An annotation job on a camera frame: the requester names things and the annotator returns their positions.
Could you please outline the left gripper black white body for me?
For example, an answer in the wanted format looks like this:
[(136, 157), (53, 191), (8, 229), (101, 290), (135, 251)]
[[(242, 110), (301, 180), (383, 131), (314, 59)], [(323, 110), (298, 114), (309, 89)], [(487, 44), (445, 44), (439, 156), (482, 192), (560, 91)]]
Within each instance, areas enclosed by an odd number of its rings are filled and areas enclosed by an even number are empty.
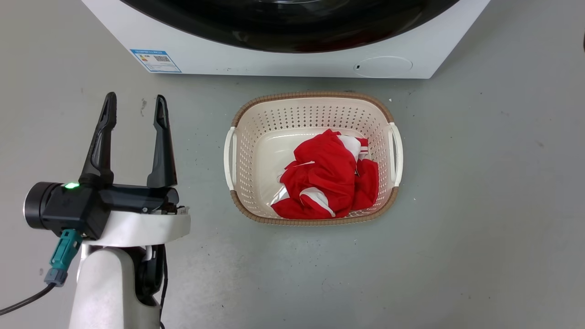
[(162, 245), (189, 234), (189, 209), (173, 187), (38, 182), (24, 200), (24, 217), (34, 229), (60, 236), (73, 229), (86, 245)]

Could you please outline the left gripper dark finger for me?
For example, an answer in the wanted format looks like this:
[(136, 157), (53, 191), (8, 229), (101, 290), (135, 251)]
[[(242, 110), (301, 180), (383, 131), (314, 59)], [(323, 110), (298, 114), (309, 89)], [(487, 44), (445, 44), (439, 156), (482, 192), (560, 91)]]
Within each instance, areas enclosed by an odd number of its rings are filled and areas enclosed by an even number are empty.
[(152, 172), (148, 175), (147, 187), (161, 189), (178, 184), (173, 139), (170, 129), (169, 109), (163, 95), (155, 99), (155, 146)]
[(111, 170), (112, 131), (117, 123), (117, 96), (109, 92), (98, 123), (92, 135), (90, 147), (79, 177), (80, 185), (110, 186), (114, 181)]

